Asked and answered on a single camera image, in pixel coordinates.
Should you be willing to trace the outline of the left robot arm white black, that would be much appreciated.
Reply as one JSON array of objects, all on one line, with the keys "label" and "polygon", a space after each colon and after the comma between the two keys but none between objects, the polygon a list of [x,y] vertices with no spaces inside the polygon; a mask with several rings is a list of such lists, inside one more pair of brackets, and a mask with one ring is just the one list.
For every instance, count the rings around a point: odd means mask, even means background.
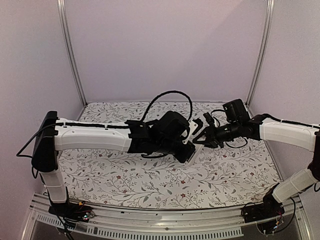
[{"label": "left robot arm white black", "polygon": [[30,143],[34,143],[31,166],[40,173],[55,209],[63,216],[74,213],[68,201],[62,171],[58,166],[58,153],[69,149],[107,149],[129,154],[172,155],[180,163],[192,159],[196,146],[190,137],[199,124],[185,119],[175,111],[166,112],[160,119],[144,122],[127,120],[119,123],[71,122],[49,111],[39,130],[18,151],[17,157]]}]

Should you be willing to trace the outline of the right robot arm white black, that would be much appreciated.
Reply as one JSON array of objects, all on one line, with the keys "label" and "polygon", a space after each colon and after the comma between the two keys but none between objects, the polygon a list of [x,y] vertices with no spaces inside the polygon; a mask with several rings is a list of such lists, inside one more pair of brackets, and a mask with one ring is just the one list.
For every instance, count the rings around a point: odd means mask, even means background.
[{"label": "right robot arm white black", "polygon": [[269,218],[278,205],[303,192],[320,181],[320,128],[315,124],[278,119],[268,113],[250,116],[241,99],[225,103],[223,111],[227,124],[215,126],[209,113],[204,114],[208,124],[192,141],[207,148],[223,148],[236,138],[273,141],[308,150],[313,153],[311,163],[291,177],[272,187],[263,197],[258,213]]}]

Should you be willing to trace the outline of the white remote control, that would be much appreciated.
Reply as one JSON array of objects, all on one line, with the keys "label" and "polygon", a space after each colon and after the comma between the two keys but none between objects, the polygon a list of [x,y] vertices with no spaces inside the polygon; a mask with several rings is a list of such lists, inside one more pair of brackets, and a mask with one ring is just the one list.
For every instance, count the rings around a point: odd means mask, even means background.
[{"label": "white remote control", "polygon": [[191,155],[191,157],[185,162],[185,164],[187,166],[191,166],[195,163],[195,161],[197,160],[199,154],[201,153],[202,149],[204,148],[203,144],[196,144],[195,145],[195,151],[194,153]]}]

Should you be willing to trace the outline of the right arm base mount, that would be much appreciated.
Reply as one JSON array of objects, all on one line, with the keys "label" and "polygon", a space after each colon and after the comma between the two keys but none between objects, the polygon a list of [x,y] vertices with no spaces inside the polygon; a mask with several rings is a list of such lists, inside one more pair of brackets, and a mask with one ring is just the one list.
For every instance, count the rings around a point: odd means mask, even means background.
[{"label": "right arm base mount", "polygon": [[284,213],[285,210],[282,203],[277,202],[271,192],[268,192],[263,197],[262,203],[249,202],[241,209],[241,216],[245,223],[281,216]]}]

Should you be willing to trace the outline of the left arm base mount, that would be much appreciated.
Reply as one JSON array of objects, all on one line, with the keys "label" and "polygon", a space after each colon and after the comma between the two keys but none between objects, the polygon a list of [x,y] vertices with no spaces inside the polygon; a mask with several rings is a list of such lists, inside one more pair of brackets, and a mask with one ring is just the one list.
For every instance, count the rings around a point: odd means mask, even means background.
[{"label": "left arm base mount", "polygon": [[78,203],[72,203],[69,200],[65,203],[51,202],[48,212],[72,222],[88,222],[95,217],[92,207],[86,205],[85,201]]}]

